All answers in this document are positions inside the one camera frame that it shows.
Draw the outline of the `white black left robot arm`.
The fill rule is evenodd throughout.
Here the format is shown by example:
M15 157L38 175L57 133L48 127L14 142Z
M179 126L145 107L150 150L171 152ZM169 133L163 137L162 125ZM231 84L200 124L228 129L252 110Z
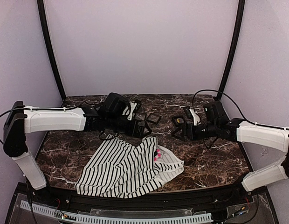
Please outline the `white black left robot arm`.
M32 188L41 190L47 187L47 180L27 147L26 134L56 130L103 132L108 129L143 138L151 134L151 129L146 121L135 118L140 106L139 100L130 101L113 92L102 103L87 106L41 108L17 101L5 112L3 150L16 162Z

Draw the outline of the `round yellow grey brooch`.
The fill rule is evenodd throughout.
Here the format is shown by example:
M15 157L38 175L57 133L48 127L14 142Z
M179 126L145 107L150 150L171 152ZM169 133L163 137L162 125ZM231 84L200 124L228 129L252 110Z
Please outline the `round yellow grey brooch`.
M177 123L182 124L182 123L184 123L184 120L182 118L177 118Z

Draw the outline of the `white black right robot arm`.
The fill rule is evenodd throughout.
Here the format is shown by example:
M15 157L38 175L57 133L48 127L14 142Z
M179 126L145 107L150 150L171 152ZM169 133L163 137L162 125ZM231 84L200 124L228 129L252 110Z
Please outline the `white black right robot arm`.
M186 117L172 117L176 127L172 136L177 139L186 141L214 137L231 142L253 143L285 153L285 156L276 162L238 179L247 192L289 179L289 127L256 124L240 118L229 119L220 101L203 106L206 123L201 123L200 116L193 108L186 106L183 110Z

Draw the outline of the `black white striped garment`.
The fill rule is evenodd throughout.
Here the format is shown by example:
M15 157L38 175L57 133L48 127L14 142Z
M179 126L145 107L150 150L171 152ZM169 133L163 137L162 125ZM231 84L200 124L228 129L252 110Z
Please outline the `black white striped garment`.
M161 157L154 161L157 149ZM183 171L184 161L160 146L156 137L145 137L134 146L108 135L84 166L75 189L85 196L134 198L157 190Z

